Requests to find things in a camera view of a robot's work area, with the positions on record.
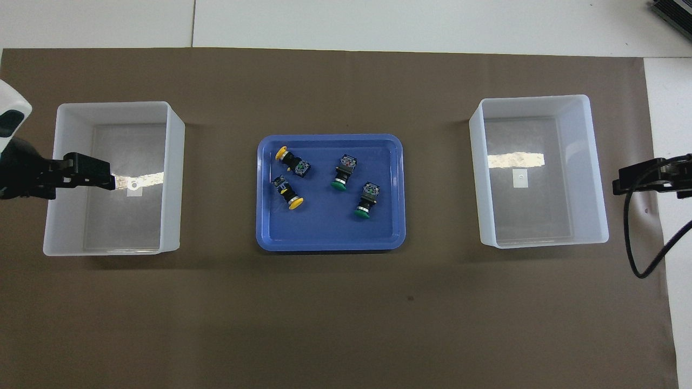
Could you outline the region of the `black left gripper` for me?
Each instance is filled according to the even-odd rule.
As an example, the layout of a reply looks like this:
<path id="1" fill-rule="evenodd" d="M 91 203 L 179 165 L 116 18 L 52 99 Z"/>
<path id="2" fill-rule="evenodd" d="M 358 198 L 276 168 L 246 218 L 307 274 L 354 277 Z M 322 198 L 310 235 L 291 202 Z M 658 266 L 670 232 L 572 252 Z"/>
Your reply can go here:
<path id="1" fill-rule="evenodd" d="M 43 158 L 26 140 L 13 138 L 2 152 L 1 199 L 35 197 L 54 200 L 54 187 L 41 183 L 42 173 L 49 161 Z M 92 186 L 105 190 L 116 189 L 116 178 L 109 162 L 82 153 L 66 153 L 55 160 L 55 187 Z"/>

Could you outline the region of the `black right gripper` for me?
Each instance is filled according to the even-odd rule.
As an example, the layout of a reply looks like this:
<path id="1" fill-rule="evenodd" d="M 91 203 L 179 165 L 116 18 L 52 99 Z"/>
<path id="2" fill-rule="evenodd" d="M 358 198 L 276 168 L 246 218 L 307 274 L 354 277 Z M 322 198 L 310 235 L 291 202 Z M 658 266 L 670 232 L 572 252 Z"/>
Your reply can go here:
<path id="1" fill-rule="evenodd" d="M 626 192 L 645 191 L 646 187 L 656 185 L 658 190 L 676 190 L 677 199 L 691 197 L 691 154 L 678 163 L 678 157 L 657 158 L 618 170 L 618 178 L 613 180 L 613 195 Z M 653 169 L 660 164 L 659 170 Z"/>

